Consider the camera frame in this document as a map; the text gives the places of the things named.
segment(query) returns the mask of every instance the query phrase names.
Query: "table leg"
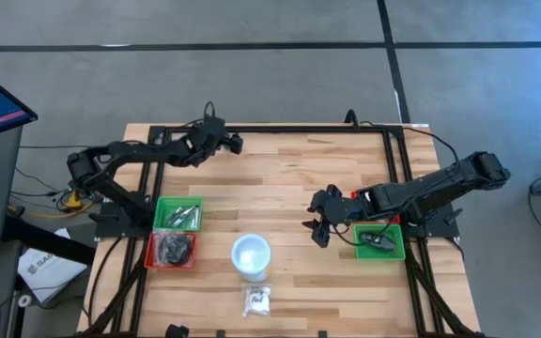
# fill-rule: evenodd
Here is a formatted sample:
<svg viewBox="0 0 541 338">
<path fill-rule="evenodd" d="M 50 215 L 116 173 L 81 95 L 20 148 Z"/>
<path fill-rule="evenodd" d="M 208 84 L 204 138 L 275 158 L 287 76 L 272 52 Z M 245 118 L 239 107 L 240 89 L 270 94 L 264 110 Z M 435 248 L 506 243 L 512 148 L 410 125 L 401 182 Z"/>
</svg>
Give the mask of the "table leg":
<svg viewBox="0 0 541 338">
<path fill-rule="evenodd" d="M 6 216 L 2 240 L 19 240 L 29 248 L 86 265 L 91 265 L 93 257 L 95 257 L 94 248 L 72 239 L 60 237 L 19 218 L 9 216 Z"/>
</svg>

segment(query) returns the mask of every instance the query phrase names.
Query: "green tray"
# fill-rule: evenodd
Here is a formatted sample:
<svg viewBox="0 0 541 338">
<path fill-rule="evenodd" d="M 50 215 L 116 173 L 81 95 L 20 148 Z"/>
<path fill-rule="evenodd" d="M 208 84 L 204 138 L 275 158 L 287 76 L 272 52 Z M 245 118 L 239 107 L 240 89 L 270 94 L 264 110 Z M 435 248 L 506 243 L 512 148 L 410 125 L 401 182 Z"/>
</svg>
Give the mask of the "green tray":
<svg viewBox="0 0 541 338">
<path fill-rule="evenodd" d="M 354 224 L 354 240 L 360 242 L 360 234 L 362 232 L 379 232 L 385 224 Z M 402 240 L 402 230 L 400 225 L 391 224 L 385 232 L 385 236 L 395 242 L 395 249 L 391 252 L 386 252 L 381 249 L 373 248 L 369 245 L 361 245 L 356 247 L 356 259 L 368 260 L 404 260 L 404 241 Z"/>
<path fill-rule="evenodd" d="M 187 228 L 183 225 L 178 227 L 166 226 L 166 219 L 177 211 L 179 207 L 193 207 L 199 206 L 197 212 L 199 217 L 197 218 L 196 228 Z M 202 224 L 202 197 L 175 197 L 165 196 L 158 198 L 158 205 L 156 206 L 156 216 L 154 218 L 154 230 L 177 230 L 177 231 L 199 231 Z"/>
</svg>

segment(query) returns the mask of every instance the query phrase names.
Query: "gray floor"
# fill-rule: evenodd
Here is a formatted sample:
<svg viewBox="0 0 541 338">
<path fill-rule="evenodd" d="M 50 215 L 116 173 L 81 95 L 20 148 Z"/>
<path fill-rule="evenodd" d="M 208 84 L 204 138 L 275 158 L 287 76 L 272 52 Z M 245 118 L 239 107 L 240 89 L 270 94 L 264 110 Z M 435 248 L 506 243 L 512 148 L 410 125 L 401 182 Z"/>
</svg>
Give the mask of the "gray floor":
<svg viewBox="0 0 541 338">
<path fill-rule="evenodd" d="M 541 2 L 386 2 L 396 41 L 541 41 Z M 0 0 L 0 45 L 382 39 L 375 1 Z M 541 177 L 541 49 L 397 56 L 411 121 L 429 123 L 460 156 L 495 152 L 513 173 L 502 190 L 456 201 L 462 245 L 483 331 L 541 337 L 541 229 L 527 208 L 527 186 Z M 24 128 L 25 145 L 106 143 L 129 122 L 191 120 L 207 100 L 235 122 L 339 121 L 349 108 L 374 122 L 400 120 L 381 49 L 0 53 L 0 83 L 39 114 Z M 63 187 L 68 153 L 22 150 L 18 166 Z M 451 163 L 447 149 L 438 155 Z M 24 177 L 14 189 L 41 192 Z M 535 208 L 541 218 L 541 198 Z M 78 230 L 85 219 L 35 222 Z M 66 295 L 85 288 L 73 287 Z M 79 306 L 31 308 L 24 336 L 72 333 Z"/>
</svg>

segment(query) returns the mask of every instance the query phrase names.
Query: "white paper cup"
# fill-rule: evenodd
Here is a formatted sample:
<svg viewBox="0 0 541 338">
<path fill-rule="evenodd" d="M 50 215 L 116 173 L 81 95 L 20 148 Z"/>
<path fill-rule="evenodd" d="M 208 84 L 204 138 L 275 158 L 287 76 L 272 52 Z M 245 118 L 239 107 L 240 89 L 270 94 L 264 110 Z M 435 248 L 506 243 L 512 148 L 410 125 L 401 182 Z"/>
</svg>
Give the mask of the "white paper cup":
<svg viewBox="0 0 541 338">
<path fill-rule="evenodd" d="M 267 278 L 271 247 L 260 235 L 243 235 L 233 244 L 231 261 L 244 279 L 254 283 L 262 282 Z"/>
</svg>

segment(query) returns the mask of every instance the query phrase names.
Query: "red tray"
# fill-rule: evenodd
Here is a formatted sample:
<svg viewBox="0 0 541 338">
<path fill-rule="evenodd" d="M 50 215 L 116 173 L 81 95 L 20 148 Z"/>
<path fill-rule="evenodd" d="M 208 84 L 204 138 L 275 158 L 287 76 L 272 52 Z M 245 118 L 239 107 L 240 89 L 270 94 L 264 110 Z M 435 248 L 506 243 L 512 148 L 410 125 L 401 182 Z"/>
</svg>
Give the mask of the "red tray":
<svg viewBox="0 0 541 338">
<path fill-rule="evenodd" d="M 158 266 L 158 265 L 155 265 L 153 260 L 154 260 L 154 253 L 153 253 L 153 250 L 154 250 L 154 233 L 152 232 L 150 235 L 149 235 L 149 241 L 147 242 L 147 253 L 146 253 L 146 261 L 144 262 L 144 265 L 146 268 L 148 269 L 193 269 L 193 266 L 195 265 L 195 239 L 196 239 L 196 235 L 195 233 L 184 233 L 183 235 L 189 237 L 192 239 L 192 247 L 193 247 L 193 250 L 192 250 L 192 256 L 190 258 L 190 262 L 191 264 L 190 265 L 185 265 L 185 266 L 181 266 L 181 267 L 174 267 L 174 266 Z"/>
</svg>

